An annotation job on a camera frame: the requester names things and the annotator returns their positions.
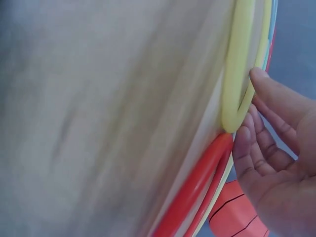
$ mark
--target gray floor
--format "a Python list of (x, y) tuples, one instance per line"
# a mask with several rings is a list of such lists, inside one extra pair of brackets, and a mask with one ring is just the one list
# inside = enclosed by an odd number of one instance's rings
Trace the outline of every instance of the gray floor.
[[(275, 80), (316, 99), (316, 1), (279, 0), (276, 41), (269, 74)], [(279, 146), (291, 153), (272, 131)], [(214, 236), (207, 224), (198, 237)]]

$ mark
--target orange surface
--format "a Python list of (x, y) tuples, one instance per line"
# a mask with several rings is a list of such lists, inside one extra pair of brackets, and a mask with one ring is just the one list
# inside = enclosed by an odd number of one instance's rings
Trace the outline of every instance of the orange surface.
[(209, 219), (217, 237), (265, 237), (269, 234), (237, 181), (224, 186)]

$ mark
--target palm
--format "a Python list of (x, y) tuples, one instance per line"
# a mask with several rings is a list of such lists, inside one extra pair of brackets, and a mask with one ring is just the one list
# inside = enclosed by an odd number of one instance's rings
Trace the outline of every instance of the palm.
[[(269, 78), (251, 76), (258, 95), (236, 135), (233, 156), (238, 180), (272, 231), (285, 236), (314, 236), (316, 107), (313, 101)], [(257, 108), (299, 157), (297, 161), (277, 147)]]

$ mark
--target finger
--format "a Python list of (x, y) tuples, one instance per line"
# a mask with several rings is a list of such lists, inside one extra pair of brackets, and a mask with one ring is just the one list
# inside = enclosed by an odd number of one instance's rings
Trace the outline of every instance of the finger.
[(250, 131), (247, 127), (242, 126), (236, 133), (233, 158), (239, 184), (246, 195), (249, 194), (253, 184), (261, 178), (261, 175), (254, 169), (250, 149)]
[(255, 106), (251, 106), (249, 112), (253, 118), (258, 145), (267, 163), (276, 172), (290, 169), (295, 160), (288, 153), (277, 147), (275, 140), (265, 127)]
[(294, 129), (314, 104), (312, 100), (272, 80), (259, 68), (250, 71), (250, 79), (260, 99)]
[(260, 147), (257, 143), (254, 121), (250, 113), (247, 113), (242, 125), (246, 126), (250, 132), (250, 156), (254, 169), (262, 176), (275, 173), (276, 171), (267, 163), (262, 155)]
[(300, 149), (297, 142), (296, 130), (288, 125), (280, 116), (270, 110), (265, 103), (255, 95), (253, 104), (259, 112), (267, 119), (279, 138), (296, 154), (299, 155)]

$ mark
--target black line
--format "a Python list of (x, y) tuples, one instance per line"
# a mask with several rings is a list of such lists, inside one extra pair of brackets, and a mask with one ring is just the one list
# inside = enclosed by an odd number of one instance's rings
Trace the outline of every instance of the black line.
[(235, 179), (235, 180), (229, 181), (229, 182), (227, 182), (227, 183), (225, 183), (225, 184), (231, 184), (231, 183), (234, 183), (234, 182), (238, 182), (238, 180)]
[(245, 228), (243, 228), (242, 230), (238, 231), (236, 234), (234, 234), (234, 235), (231, 236), (231, 237), (234, 237), (234, 236), (238, 235), (240, 232), (242, 232), (242, 231), (244, 231), (245, 229), (247, 229), (248, 226), (251, 224), (251, 222), (253, 222), (254, 219), (256, 219), (257, 217), (258, 217), (258, 216), (255, 216), (255, 217), (248, 223), (248, 225), (247, 225)]
[(267, 231), (265, 232), (265, 234), (263, 235), (263, 237), (265, 237), (266, 236), (266, 234), (267, 234), (267, 232), (269, 231), (269, 229), (267, 229)]
[(233, 199), (230, 199), (228, 201), (226, 201), (220, 208), (217, 209), (217, 211), (214, 212), (214, 214), (211, 216), (211, 218), (209, 219), (208, 221), (208, 224), (211, 222), (212, 218), (216, 215), (217, 212), (219, 212), (227, 203), (231, 202), (231, 201), (234, 201), (236, 200), (237, 198), (241, 197), (241, 196), (244, 196), (244, 194), (241, 194)]

